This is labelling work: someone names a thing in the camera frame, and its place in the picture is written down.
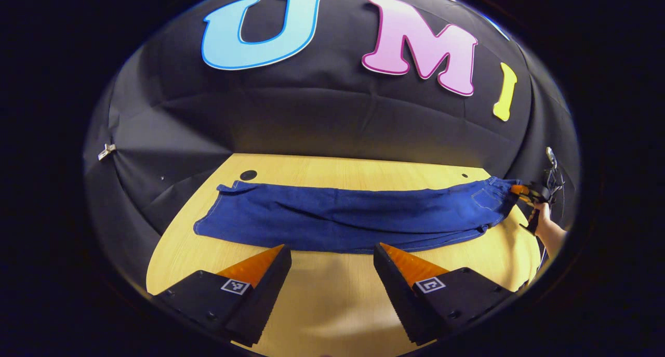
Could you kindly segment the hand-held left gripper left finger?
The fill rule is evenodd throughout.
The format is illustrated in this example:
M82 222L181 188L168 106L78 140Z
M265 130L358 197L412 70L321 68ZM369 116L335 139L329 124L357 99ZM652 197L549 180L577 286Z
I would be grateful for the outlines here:
M157 301L216 338L259 342L291 267L280 244L221 270L197 270L156 295Z

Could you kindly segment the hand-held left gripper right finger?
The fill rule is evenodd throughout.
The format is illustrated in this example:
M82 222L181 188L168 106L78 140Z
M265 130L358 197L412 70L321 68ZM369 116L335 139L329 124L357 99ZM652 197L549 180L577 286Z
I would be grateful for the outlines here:
M385 243L374 267L409 340L445 340L479 324L515 296L468 267L447 270Z

